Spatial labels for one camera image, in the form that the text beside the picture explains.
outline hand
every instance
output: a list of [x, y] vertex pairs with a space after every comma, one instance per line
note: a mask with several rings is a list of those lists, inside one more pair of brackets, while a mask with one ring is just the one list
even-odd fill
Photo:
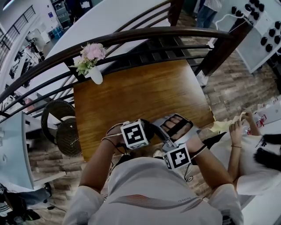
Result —
[[247, 111], [245, 114], [241, 116], [241, 120], [247, 120], [248, 123], [254, 122], [253, 114], [251, 111]]
[[[173, 128], [178, 122], [182, 120], [181, 117], [173, 116], [168, 121], [164, 123], [164, 125], [161, 126], [161, 128], [168, 132], [171, 128]], [[181, 128], [176, 134], [174, 134], [171, 138], [174, 140], [180, 139], [182, 136], [184, 136], [189, 130], [191, 129], [190, 123], [185, 125], [183, 128]], [[194, 135], [191, 137], [187, 142], [186, 146], [189, 152], [196, 152], [198, 151], [204, 144], [199, 139], [198, 135]]]
[[242, 140], [242, 126], [241, 121], [238, 120], [234, 124], [229, 126], [230, 137], [232, 140], [232, 145], [236, 147], [241, 147]]
[[[106, 134], [106, 136], [113, 135], [113, 134], [120, 134], [121, 133], [120, 127], [121, 127], [121, 125], [116, 126], [112, 130], [110, 130]], [[117, 135], [117, 136], [108, 137], [107, 139], [111, 140], [115, 145], [118, 145], [119, 143], [125, 143], [122, 134], [121, 135]]]

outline white sleeve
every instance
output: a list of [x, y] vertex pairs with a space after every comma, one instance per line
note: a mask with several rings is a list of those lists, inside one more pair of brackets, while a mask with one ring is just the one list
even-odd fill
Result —
[[92, 188], [80, 186], [71, 200], [71, 204], [63, 225], [88, 224], [90, 217], [98, 211], [104, 202], [104, 198]]
[[239, 195], [262, 195], [280, 182], [280, 172], [264, 170], [238, 178], [237, 192]]
[[223, 216], [223, 225], [243, 225], [243, 214], [237, 193], [232, 184], [220, 186], [208, 203], [219, 210]]

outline black hair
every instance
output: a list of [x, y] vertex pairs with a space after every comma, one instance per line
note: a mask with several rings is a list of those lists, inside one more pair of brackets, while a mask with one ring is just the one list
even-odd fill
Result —
[[[281, 134], [266, 134], [263, 136], [263, 141], [273, 145], [280, 145]], [[258, 148], [254, 155], [254, 160], [266, 168], [281, 171], [281, 156], [273, 152]]]

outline wicker chair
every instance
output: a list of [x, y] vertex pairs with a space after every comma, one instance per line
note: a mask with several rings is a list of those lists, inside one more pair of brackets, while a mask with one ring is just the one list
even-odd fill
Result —
[[[52, 114], [61, 121], [58, 130], [48, 128], [48, 117]], [[75, 117], [74, 107], [66, 101], [54, 100], [48, 103], [42, 113], [41, 127], [45, 137], [52, 143], [58, 145], [60, 151], [67, 156], [76, 156], [81, 153], [80, 142], [75, 118], [65, 121], [67, 116]]]

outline white table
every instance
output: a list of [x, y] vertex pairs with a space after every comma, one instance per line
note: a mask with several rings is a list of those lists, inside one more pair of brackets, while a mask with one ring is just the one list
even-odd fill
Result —
[[26, 131], [40, 128], [40, 120], [19, 112], [0, 123], [4, 132], [0, 146], [0, 181], [5, 180], [14, 185], [28, 189], [66, 175], [66, 172], [35, 180], [29, 164], [26, 146]]

